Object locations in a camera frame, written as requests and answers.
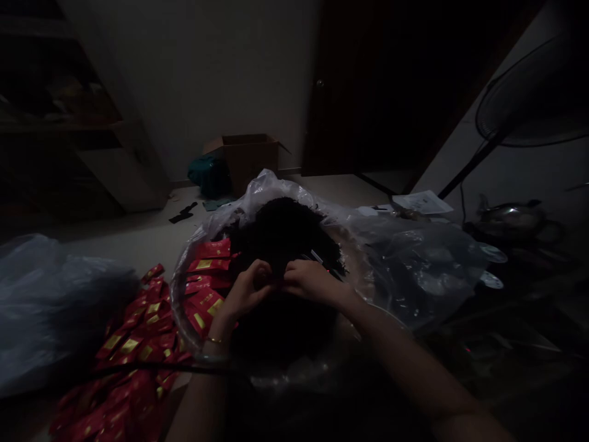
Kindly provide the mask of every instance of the fan stand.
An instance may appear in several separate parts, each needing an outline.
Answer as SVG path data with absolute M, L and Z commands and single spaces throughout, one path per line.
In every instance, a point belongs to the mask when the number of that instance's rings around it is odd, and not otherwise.
M 493 135 L 493 137 L 487 142 L 485 147 L 477 153 L 466 166 L 462 168 L 460 172 L 450 181 L 446 187 L 438 194 L 438 197 L 443 200 L 446 196 L 450 194 L 452 190 L 456 188 L 464 178 L 468 177 L 468 175 L 479 165 L 481 162 L 489 156 L 489 154 L 495 150 L 495 148 L 502 143 L 503 140 L 511 133 L 512 130 L 516 129 L 517 126 L 521 124 L 520 118 L 511 118 L 510 120 L 506 121 L 503 126 L 499 128 L 497 133 Z

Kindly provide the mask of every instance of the green bag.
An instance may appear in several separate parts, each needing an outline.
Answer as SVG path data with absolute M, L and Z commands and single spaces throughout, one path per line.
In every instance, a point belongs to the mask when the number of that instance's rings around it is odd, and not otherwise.
M 206 198 L 217 199 L 229 195 L 232 190 L 227 163 L 212 155 L 192 161 L 188 167 L 188 179 L 201 187 L 201 194 Z

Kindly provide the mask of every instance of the metal kettle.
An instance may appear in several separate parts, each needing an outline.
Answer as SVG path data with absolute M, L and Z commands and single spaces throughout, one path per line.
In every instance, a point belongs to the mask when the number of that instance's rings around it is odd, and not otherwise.
M 539 207 L 540 204 L 539 200 L 530 200 L 526 204 L 506 203 L 489 207 L 487 197 L 481 194 L 477 210 L 480 220 L 474 225 L 486 235 L 510 241 L 533 239 L 550 225 L 556 229 L 556 233 L 547 242 L 558 242 L 564 236 L 564 226 L 547 220 L 546 213 Z

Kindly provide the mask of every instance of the wrist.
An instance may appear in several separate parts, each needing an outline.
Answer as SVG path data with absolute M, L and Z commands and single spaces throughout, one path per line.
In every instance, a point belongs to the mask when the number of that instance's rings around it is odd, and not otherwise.
M 236 319 L 233 318 L 234 316 L 230 312 L 219 310 L 210 325 L 209 337 L 220 341 L 228 341 L 236 322 Z
M 362 303 L 364 303 L 364 300 L 356 293 L 352 286 L 345 284 L 345 289 L 335 297 L 333 307 L 344 316 L 349 317 Z

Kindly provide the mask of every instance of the forearm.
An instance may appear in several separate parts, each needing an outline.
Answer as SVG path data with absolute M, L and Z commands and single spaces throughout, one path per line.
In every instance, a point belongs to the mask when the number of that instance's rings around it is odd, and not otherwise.
M 230 319 L 217 317 L 209 336 L 221 339 L 221 344 L 206 341 L 203 354 L 227 355 L 233 329 Z M 170 427 L 166 442 L 210 442 L 221 440 L 225 416 L 227 383 L 223 376 L 194 374 Z
M 394 382 L 432 421 L 479 409 L 479 402 L 397 321 L 355 293 L 346 295 L 339 308 L 373 348 Z
M 438 440 L 514 440 L 397 321 L 353 292 L 337 307 L 372 346 L 397 386 L 430 419 Z

